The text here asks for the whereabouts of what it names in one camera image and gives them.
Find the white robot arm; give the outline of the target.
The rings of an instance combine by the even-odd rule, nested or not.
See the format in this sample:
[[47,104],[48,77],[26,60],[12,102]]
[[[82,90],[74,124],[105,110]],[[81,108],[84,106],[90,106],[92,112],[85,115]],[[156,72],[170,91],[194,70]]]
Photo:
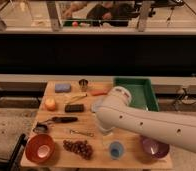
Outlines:
[[160,142],[196,153],[196,117],[130,107],[131,93],[115,86],[96,112],[100,128],[132,131]]

